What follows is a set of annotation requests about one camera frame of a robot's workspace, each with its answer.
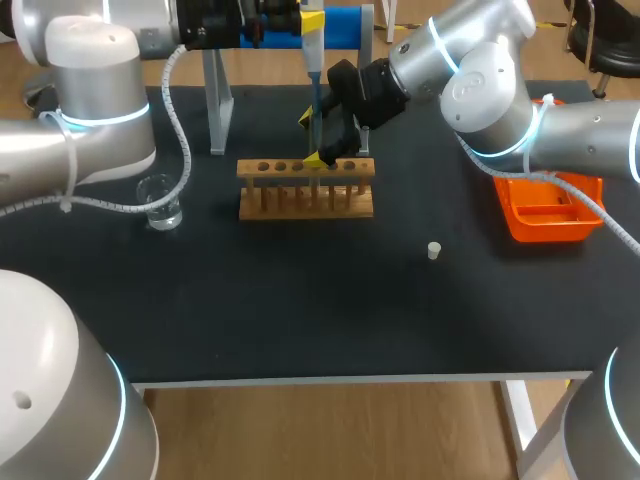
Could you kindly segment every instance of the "white table frame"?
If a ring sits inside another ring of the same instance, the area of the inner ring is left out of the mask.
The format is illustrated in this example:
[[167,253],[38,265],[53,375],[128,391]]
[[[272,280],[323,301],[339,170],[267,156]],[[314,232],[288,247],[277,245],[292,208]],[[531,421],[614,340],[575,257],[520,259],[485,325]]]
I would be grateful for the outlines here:
[[[435,382],[500,382],[502,398],[507,410],[509,427],[513,437],[520,480],[539,480],[564,456],[562,424],[565,408],[591,372],[552,372],[522,374],[458,374],[458,375],[374,375],[355,377],[302,377],[302,378],[259,378],[243,380],[211,380],[196,382],[136,383],[134,387],[141,395],[146,389],[167,388],[211,388],[287,385],[340,385],[376,383],[435,383]],[[574,380],[560,399],[544,424],[538,429],[533,416],[526,381],[528,380]],[[565,459],[567,473],[572,480],[578,480],[568,459]]]
[[387,26],[387,43],[393,43],[393,35],[396,31],[396,10],[398,0],[380,0],[384,11],[384,22]]

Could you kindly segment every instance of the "yellow tape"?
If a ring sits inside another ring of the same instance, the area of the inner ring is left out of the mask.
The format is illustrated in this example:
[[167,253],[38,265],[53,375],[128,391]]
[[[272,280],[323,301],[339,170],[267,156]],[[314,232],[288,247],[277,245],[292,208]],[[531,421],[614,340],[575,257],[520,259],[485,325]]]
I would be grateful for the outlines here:
[[302,163],[304,163],[307,167],[311,168],[327,168],[328,165],[320,160],[320,154],[318,152],[312,153],[307,158],[305,158]]
[[300,12],[300,18],[302,19],[302,35],[324,28],[324,11]]
[[311,115],[313,114],[313,105],[310,106],[309,108],[307,108],[307,111],[304,112],[302,114],[302,116],[300,117],[300,120],[298,120],[298,123],[300,124],[301,127],[304,127],[303,123],[307,118],[309,118]]

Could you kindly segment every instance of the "wooden test tube rack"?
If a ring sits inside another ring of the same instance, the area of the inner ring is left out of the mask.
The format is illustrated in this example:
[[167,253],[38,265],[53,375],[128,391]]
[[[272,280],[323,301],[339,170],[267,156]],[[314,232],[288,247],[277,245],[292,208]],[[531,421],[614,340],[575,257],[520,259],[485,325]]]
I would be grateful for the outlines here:
[[[238,178],[246,182],[240,220],[303,220],[373,217],[373,158],[341,158],[332,168],[310,168],[301,160],[238,160]],[[257,186],[254,180],[309,179],[308,186]],[[323,178],[353,183],[322,185]]]

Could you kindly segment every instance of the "black table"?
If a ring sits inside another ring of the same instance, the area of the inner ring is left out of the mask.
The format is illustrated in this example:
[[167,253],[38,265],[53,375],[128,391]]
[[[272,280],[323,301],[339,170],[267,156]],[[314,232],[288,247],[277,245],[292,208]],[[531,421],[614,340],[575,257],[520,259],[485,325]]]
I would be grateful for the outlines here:
[[[592,98],[583,82],[530,90]],[[605,229],[582,244],[517,244],[437,102],[372,133],[375,218],[240,223],[236,160],[304,157],[308,89],[234,88],[224,157],[208,152],[204,91],[173,92],[194,151],[179,229],[83,206],[1,221],[0,268],[59,292],[131,381],[580,372],[635,330],[640,262]],[[151,171],[177,176],[159,90],[150,100]],[[78,190],[135,203],[138,180]],[[636,236],[637,200],[635,185],[605,182],[605,205]],[[431,241],[443,245],[435,262]]]

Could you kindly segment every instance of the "robotic arm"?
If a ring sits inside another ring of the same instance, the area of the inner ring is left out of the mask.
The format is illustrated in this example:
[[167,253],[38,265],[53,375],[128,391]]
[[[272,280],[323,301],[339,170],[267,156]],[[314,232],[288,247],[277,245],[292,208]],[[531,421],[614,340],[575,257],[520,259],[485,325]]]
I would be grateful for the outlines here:
[[[13,0],[12,26],[25,56],[54,69],[61,110],[77,145],[77,180],[88,183],[133,175],[153,161],[139,58],[167,57],[181,43],[259,45],[265,29],[296,34],[300,9],[293,0]],[[130,46],[137,40],[137,51],[123,47],[128,54],[121,57],[102,53],[117,51],[118,40],[116,45],[85,42],[77,53],[71,45],[83,41],[80,31],[60,18],[69,14],[101,20],[95,22],[103,39],[113,29]],[[338,143],[319,149],[320,159],[331,165],[357,152],[353,117],[376,129],[403,112],[407,102],[440,96],[445,120],[492,169],[522,171],[528,150],[532,170],[640,182],[640,102],[549,108],[541,121],[519,66],[520,49],[534,32],[526,0],[460,0],[393,47],[389,58],[362,70],[343,60],[328,71],[331,94],[322,113],[341,105],[347,128]],[[105,64],[98,61],[102,57]],[[0,138],[0,204],[64,187],[70,165],[59,125],[51,119],[0,122]]]
[[[531,102],[520,48],[535,32],[525,0],[461,0],[358,71],[343,60],[329,69],[323,113],[339,104],[376,129],[409,101],[440,95],[451,128],[489,167],[574,172],[640,182],[636,166],[640,102],[589,102],[549,108]],[[327,164],[357,151],[355,136],[320,150]]]

